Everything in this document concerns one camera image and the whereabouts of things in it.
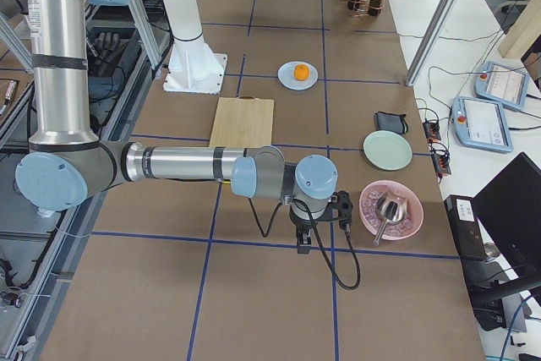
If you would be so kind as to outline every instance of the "pink bowl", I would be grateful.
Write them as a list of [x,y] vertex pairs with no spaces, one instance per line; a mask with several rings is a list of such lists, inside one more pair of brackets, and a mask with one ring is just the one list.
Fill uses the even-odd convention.
[[413,234],[418,232],[419,228],[421,228],[421,225],[423,224],[423,206],[421,205],[420,200],[415,195],[414,192],[411,191],[411,189],[407,188],[406,186],[402,185],[401,183],[395,182],[395,181],[376,181],[372,182],[370,185],[368,185],[366,188],[364,188],[363,192],[361,193],[361,199],[359,200],[359,213],[361,214],[361,220],[363,221],[364,226],[371,232],[372,234],[377,233],[377,229],[374,228],[370,223],[369,220],[366,218],[365,214],[363,213],[363,204],[362,202],[366,200],[369,197],[369,193],[374,191],[380,194],[383,194],[387,189],[390,189],[392,192],[397,194],[398,196],[401,196],[402,198],[407,199],[407,214],[410,222],[412,223],[412,226],[408,228],[406,232],[401,234],[400,236],[391,236],[387,234],[387,231],[383,233],[383,239],[384,240],[402,240],[404,238],[411,237]]

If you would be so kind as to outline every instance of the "orange fruit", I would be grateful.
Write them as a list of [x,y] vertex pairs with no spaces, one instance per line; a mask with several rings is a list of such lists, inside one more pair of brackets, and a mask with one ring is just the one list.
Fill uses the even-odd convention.
[[308,79],[309,75],[310,69],[306,65],[304,65],[303,63],[295,65],[295,69],[293,70],[293,76],[296,80],[306,80]]

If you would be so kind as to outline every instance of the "cutting board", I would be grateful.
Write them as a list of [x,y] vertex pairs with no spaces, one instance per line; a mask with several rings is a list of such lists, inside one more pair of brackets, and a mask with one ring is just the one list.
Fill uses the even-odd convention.
[[221,97],[209,146],[259,148],[271,145],[273,112],[271,99]]

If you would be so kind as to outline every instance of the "black pouch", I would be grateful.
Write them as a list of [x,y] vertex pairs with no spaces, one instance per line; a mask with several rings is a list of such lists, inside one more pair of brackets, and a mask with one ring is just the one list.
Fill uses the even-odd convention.
[[408,131],[405,114],[376,112],[374,121],[376,130],[387,130],[397,134],[405,134]]

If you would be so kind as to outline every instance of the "metal spoon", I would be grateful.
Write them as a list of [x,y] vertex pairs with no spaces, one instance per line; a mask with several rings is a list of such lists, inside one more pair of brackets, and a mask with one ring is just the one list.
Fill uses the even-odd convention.
[[383,220],[374,238],[374,245],[380,245],[381,237],[389,224],[397,224],[407,216],[407,199],[401,198],[391,191],[381,195],[376,205],[376,213]]

